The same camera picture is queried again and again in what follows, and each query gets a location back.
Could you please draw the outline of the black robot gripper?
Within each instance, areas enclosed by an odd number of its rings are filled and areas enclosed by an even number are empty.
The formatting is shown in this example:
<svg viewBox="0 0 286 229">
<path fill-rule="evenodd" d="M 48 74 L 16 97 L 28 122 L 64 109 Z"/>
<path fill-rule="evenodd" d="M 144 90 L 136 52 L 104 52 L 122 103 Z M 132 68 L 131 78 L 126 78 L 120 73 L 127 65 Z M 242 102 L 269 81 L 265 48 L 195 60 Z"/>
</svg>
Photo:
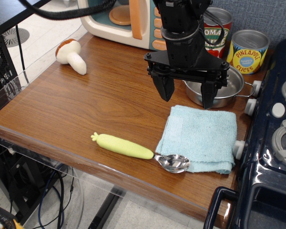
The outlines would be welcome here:
<svg viewBox="0 0 286 229">
<path fill-rule="evenodd" d="M 166 50 L 149 52 L 148 74 L 160 97 L 168 102 L 174 93 L 174 80 L 201 83 L 204 109 L 213 106 L 217 86 L 227 86 L 229 64 L 205 49 L 204 21 L 194 20 L 161 28 Z"/>
</svg>

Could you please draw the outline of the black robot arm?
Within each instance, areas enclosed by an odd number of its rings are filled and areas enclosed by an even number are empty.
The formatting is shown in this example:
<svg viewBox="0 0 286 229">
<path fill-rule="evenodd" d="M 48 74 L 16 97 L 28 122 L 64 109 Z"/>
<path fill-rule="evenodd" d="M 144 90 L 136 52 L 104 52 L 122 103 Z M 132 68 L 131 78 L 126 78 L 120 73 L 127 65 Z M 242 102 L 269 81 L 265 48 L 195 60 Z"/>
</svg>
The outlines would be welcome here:
<svg viewBox="0 0 286 229">
<path fill-rule="evenodd" d="M 148 74 L 162 99 L 169 101 L 174 93 L 174 80 L 201 84 L 204 109 L 213 106 L 218 89 L 227 86 L 230 65 L 205 49 L 204 17 L 220 27 L 219 18 L 208 11 L 211 0 L 156 0 L 161 20 L 165 51 L 149 52 Z"/>
</svg>

